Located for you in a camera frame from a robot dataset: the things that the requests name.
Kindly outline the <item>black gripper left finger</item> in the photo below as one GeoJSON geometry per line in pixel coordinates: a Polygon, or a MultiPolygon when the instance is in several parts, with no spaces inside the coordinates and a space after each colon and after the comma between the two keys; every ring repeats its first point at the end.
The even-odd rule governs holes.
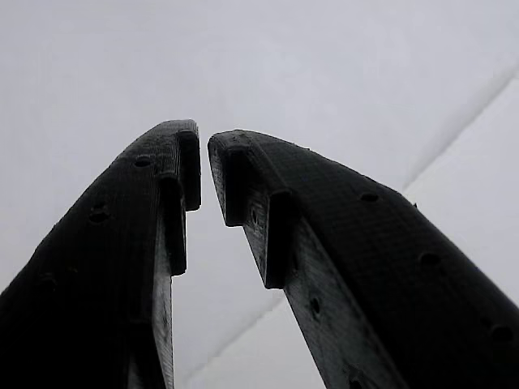
{"type": "Polygon", "coordinates": [[[2,387],[171,388],[171,280],[200,204],[194,121],[129,145],[2,292],[2,387]]]}

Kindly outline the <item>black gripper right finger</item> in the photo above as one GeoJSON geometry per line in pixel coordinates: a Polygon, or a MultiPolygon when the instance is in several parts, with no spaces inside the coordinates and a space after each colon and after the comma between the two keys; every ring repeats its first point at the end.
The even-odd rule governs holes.
{"type": "Polygon", "coordinates": [[[328,388],[515,388],[518,308],[401,194],[269,135],[213,135],[224,222],[328,388]]]}

